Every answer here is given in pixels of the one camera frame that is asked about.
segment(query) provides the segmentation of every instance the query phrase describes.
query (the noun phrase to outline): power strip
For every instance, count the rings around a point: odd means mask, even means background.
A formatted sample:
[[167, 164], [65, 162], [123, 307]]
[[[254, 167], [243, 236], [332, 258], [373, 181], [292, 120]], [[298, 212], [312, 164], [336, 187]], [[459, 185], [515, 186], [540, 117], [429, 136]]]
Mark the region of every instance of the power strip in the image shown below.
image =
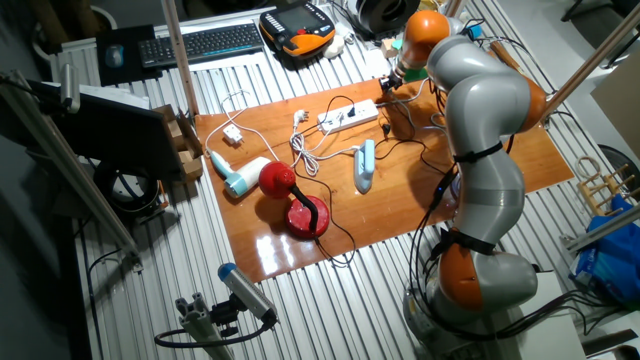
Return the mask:
[[[347, 114], [351, 111], [352, 107], [355, 108], [355, 115], [349, 117]], [[318, 115], [318, 129], [325, 134], [329, 131], [332, 133], [338, 132], [375, 120], [378, 118], [378, 115], [379, 111], [376, 104], [373, 103], [373, 100], [369, 99]]]

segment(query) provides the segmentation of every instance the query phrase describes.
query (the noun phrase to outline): metal slat table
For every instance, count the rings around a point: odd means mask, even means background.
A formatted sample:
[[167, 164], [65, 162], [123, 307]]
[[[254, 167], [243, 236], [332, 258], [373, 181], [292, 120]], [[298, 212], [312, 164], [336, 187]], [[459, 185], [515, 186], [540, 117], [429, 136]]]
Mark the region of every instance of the metal slat table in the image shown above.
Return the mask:
[[[328, 8], [325, 11], [335, 16]], [[483, 25], [486, 36], [501, 35], [522, 42], [494, 0], [472, 0], [467, 11], [487, 20]], [[245, 12], [181, 26], [183, 32], [199, 31], [257, 22], [259, 14]], [[345, 23], [344, 19], [334, 21]], [[168, 35], [166, 26], [156, 27], [156, 34]], [[559, 85], [550, 83], [525, 51], [510, 44], [505, 47], [545, 91], [551, 93]], [[332, 60], [297, 61], [285, 68], [265, 48], [256, 54], [193, 65], [191, 70], [201, 113], [216, 114], [222, 112], [220, 101], [227, 93], [241, 88], [252, 95], [236, 97], [234, 110], [374, 78], [385, 72], [380, 69], [380, 57], [379, 50], [368, 50], [367, 44], [356, 41]], [[70, 63], [79, 68], [81, 84], [100, 86], [93, 39], [65, 44], [63, 52], [51, 60], [54, 81], [58, 80], [58, 69]], [[185, 109], [178, 70], [163, 74], [159, 79], [118, 87], [148, 96], [152, 107], [171, 104], [174, 110]], [[562, 110], [571, 111], [564, 105]], [[596, 143], [575, 119], [553, 115], [548, 133], [568, 164], [589, 155], [611, 171]], [[572, 179], [528, 194], [522, 217], [500, 244], [502, 250], [554, 270], [563, 291], [574, 289], [567, 278], [572, 257], [558, 238], [561, 233], [577, 236], [584, 232], [591, 218], [577, 194], [577, 182]], [[229, 291], [218, 280], [217, 269], [222, 263], [234, 261], [209, 174], [205, 172], [195, 183], [175, 187], [169, 194], [167, 214], [134, 229], [144, 267], [140, 273], [133, 272], [117, 254], [96, 266], [88, 279], [88, 264], [116, 245], [93, 222], [76, 239], [94, 359], [207, 358], [199, 349], [172, 350], [153, 342], [156, 334], [180, 328], [175, 299], [201, 292], [209, 305], [227, 300]], [[438, 227], [446, 225], [438, 224], [425, 232], [429, 249], [438, 241]], [[322, 261], [260, 282], [259, 287], [276, 305], [281, 323], [275, 331], [231, 346], [236, 358], [412, 359], [423, 354], [424, 349], [402, 316], [409, 248], [410, 236], [399, 235], [357, 250], [349, 268], [333, 268]], [[95, 313], [90, 305], [89, 282]], [[592, 309], [580, 309], [593, 315]], [[241, 333], [253, 332], [258, 326], [250, 314], [241, 314]], [[181, 335], [179, 340], [187, 341], [187, 337]]]

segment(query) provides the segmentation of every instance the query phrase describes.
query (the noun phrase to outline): wooden board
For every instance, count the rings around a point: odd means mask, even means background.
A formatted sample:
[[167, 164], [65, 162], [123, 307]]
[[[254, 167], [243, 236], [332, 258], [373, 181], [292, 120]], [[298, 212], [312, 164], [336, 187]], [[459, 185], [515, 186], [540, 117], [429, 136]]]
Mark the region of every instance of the wooden board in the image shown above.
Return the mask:
[[[417, 93], [418, 87], [419, 83], [403, 86], [397, 96], [400, 99], [409, 98]], [[326, 111], [329, 101], [336, 95], [348, 96], [355, 102], [373, 99], [380, 103], [389, 100], [383, 97], [377, 80], [371, 80], [250, 108], [238, 116], [236, 121], [242, 126], [260, 131], [280, 160], [291, 164], [294, 157], [289, 138], [293, 130], [293, 114], [299, 109], [309, 112], [309, 121], [302, 123], [299, 130], [314, 126], [317, 124], [318, 114]], [[336, 99], [332, 109], [349, 104], [345, 99]], [[437, 112], [437, 108], [427, 84], [422, 95], [407, 103], [407, 106], [418, 127], [431, 125], [431, 114]], [[392, 124], [390, 136], [406, 138], [410, 135], [411, 128], [399, 110], [394, 107], [381, 110], [378, 121], [329, 135], [318, 149], [317, 155], [327, 155], [360, 145], [366, 139], [373, 139], [378, 143], [384, 139], [381, 124], [387, 121]], [[226, 119], [224, 114], [196, 117], [196, 128], [201, 141]], [[223, 141], [222, 131], [219, 131], [211, 137], [209, 147], [222, 155], [235, 170], [258, 156], [272, 158], [257, 135], [248, 131], [243, 131], [242, 135], [242, 144], [233, 147]], [[321, 139], [320, 132], [308, 135], [307, 148], [314, 147]], [[447, 139], [441, 131], [419, 130], [415, 139], [427, 145], [428, 150], [423, 154], [426, 161], [442, 171], [451, 166]], [[376, 157], [384, 156], [396, 142], [389, 140], [381, 143], [376, 150]], [[333, 218], [353, 235], [358, 248], [411, 231], [424, 216], [442, 174], [421, 162], [421, 151], [420, 144], [402, 143], [386, 158], [376, 160], [373, 186], [365, 195], [358, 193], [355, 188], [352, 156], [339, 155], [320, 162], [316, 179], [331, 187]], [[541, 127], [534, 127], [525, 134], [517, 135], [511, 156], [523, 170], [527, 192], [573, 177]], [[223, 180], [213, 169], [211, 161], [206, 160], [206, 163], [236, 264], [252, 281], [267, 279], [325, 259], [314, 242], [293, 238], [288, 233], [284, 214], [290, 200], [267, 198], [259, 188], [253, 189], [241, 199], [232, 199], [224, 191]], [[306, 176], [304, 164], [298, 164], [297, 169]], [[298, 187], [305, 194], [317, 196], [329, 204], [329, 191], [323, 185], [299, 178]], [[455, 200], [451, 196], [446, 197], [429, 222], [451, 219], [454, 209]], [[353, 248], [349, 237], [334, 225], [329, 226], [320, 240], [333, 256], [344, 254]]]

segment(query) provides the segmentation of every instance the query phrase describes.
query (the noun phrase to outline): orange part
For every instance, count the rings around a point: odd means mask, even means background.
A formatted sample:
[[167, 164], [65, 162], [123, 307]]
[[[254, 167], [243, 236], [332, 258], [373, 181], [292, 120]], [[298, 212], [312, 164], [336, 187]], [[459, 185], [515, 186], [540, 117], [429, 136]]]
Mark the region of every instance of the orange part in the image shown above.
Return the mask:
[[469, 311], [482, 311], [482, 293], [471, 252], [453, 244], [440, 258], [440, 288], [454, 304]]
[[544, 91], [542, 91], [542, 89], [540, 89], [540, 87], [536, 83], [531, 81], [531, 79], [526, 76], [524, 76], [524, 78], [527, 79], [527, 83], [529, 83], [531, 104], [529, 105], [529, 113], [527, 114], [527, 119], [518, 132], [525, 132], [534, 127], [542, 117], [544, 109], [547, 106], [547, 94], [545, 94]]
[[407, 22], [402, 57], [408, 63], [426, 63], [431, 50], [450, 35], [447, 17], [431, 10], [418, 11]]
[[298, 48], [295, 50], [289, 50], [283, 47], [283, 49], [287, 52], [287, 54], [293, 56], [300, 56], [306, 53], [310, 53], [320, 48], [321, 46], [324, 46], [324, 44], [329, 42], [329, 40], [333, 39], [335, 33], [336, 31], [333, 30], [325, 37], [313, 34], [296, 35], [291, 38], [291, 42], [296, 44]]

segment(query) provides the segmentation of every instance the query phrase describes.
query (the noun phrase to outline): wooden block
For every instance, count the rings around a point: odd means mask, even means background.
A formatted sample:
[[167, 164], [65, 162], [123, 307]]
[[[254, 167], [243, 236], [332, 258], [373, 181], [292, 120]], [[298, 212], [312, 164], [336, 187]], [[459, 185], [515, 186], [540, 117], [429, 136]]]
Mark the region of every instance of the wooden block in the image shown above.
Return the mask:
[[173, 113], [171, 105], [161, 106], [159, 108], [153, 109], [153, 111], [162, 114], [162, 116], [164, 117], [164, 121], [167, 123], [167, 126], [169, 126], [169, 131], [171, 132], [171, 137], [173, 138], [173, 144], [175, 145], [176, 150], [187, 150], [184, 136], [182, 135], [180, 125], [176, 120], [176, 115]]
[[202, 176], [203, 168], [200, 158], [183, 164], [184, 172], [187, 174], [187, 181], [196, 181]]
[[178, 155], [180, 156], [180, 161], [183, 164], [193, 161], [193, 156], [191, 156], [191, 152], [189, 151], [180, 151]]
[[189, 119], [187, 119], [187, 117], [182, 113], [182, 110], [178, 110], [178, 111], [179, 111], [179, 114], [176, 121], [178, 122], [178, 126], [180, 127], [180, 132], [184, 137], [185, 145], [191, 152], [191, 155], [193, 156], [193, 158], [197, 158], [204, 155], [204, 153], [202, 152], [202, 147], [200, 146], [200, 141], [198, 140], [198, 136], [196, 135], [196, 132], [193, 130], [193, 127], [191, 127], [191, 124], [189, 123]]

